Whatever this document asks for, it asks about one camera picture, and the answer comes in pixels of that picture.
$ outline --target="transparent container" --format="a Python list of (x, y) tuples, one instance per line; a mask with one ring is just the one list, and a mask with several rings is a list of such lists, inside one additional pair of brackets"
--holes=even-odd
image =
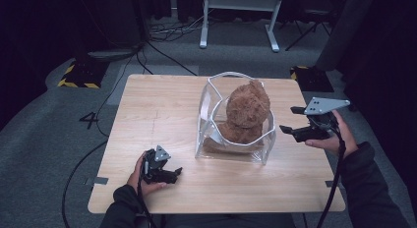
[(225, 139), (217, 124), (226, 121), (226, 106), (230, 94), (253, 78), (235, 72), (226, 72), (208, 78), (203, 88), (198, 116), (196, 158), (216, 158), (267, 164), (275, 143), (274, 117), (269, 111), (263, 122), (263, 134), (250, 143), (236, 143)]

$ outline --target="plush toy head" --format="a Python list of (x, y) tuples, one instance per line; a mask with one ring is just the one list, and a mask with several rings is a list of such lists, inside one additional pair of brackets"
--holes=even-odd
[(251, 143), (262, 135), (269, 109), (269, 97), (262, 83), (252, 80), (230, 94), (226, 107), (227, 120), (217, 127), (230, 142)]

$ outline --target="black jacket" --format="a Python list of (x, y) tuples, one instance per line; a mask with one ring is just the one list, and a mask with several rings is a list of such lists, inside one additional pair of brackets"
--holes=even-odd
[[(374, 149), (367, 143), (341, 162), (341, 182), (347, 193), (347, 207), (355, 228), (410, 227), (388, 194), (387, 182), (374, 161)], [(135, 227), (142, 213), (135, 190), (125, 185), (114, 192), (112, 203), (100, 227)]]

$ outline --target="hand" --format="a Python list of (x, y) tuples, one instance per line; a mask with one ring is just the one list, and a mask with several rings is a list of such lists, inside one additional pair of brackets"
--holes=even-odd
[[(145, 153), (142, 153), (141, 157), (138, 159), (138, 161), (136, 162), (136, 166), (135, 166), (135, 170), (134, 172), (130, 175), (129, 180), (127, 182), (127, 184), (131, 187), (133, 187), (135, 189), (136, 194), (138, 193), (138, 183), (139, 183), (139, 176), (141, 174), (141, 169), (142, 169), (142, 162), (144, 160), (144, 155)], [(162, 189), (166, 186), (166, 183), (161, 182), (161, 183), (151, 183), (151, 184), (147, 184), (146, 182), (142, 181), (141, 182), (141, 187), (142, 187), (142, 196), (145, 197), (148, 194), (155, 192), (159, 189)]]
[[(346, 151), (343, 155), (344, 158), (350, 153), (356, 151), (358, 149), (358, 146), (355, 139), (353, 138), (352, 133), (349, 130), (349, 127), (344, 122), (340, 114), (336, 110), (333, 110), (332, 113), (334, 117), (337, 119), (341, 137), (343, 138), (346, 144)], [(336, 134), (333, 134), (333, 136), (325, 140), (306, 140), (305, 144), (312, 147), (324, 148), (336, 156), (338, 156), (339, 154), (339, 139)]]

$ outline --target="black chair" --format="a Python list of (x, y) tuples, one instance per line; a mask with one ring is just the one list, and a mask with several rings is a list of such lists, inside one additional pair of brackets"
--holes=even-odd
[[(331, 26), (335, 25), (339, 14), (343, 10), (344, 1), (345, 0), (292, 0), (292, 13), (286, 18), (282, 27), (285, 26), (287, 22), (294, 21), (301, 35), (293, 41), (285, 51), (288, 51), (308, 33), (316, 31), (316, 28), (319, 25), (322, 25), (326, 33), (330, 35), (330, 31), (328, 31), (325, 23), (329, 23)], [(302, 32), (297, 21), (306, 24), (314, 24), (309, 29)]]

